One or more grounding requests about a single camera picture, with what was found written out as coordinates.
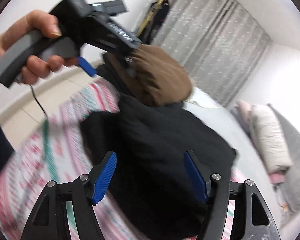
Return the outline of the left hand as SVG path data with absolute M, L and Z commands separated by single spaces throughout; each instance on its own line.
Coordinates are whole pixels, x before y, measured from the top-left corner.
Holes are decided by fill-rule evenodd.
M 58 38 L 62 34 L 55 16 L 41 10 L 33 10 L 0 34 L 0 57 L 32 29 L 40 30 L 48 38 Z M 76 58 L 63 59 L 60 56 L 53 55 L 47 61 L 43 61 L 31 55 L 21 70 L 23 83 L 34 85 L 39 79 L 48 77 L 51 72 L 59 71 L 62 66 L 70 67 L 76 64 Z

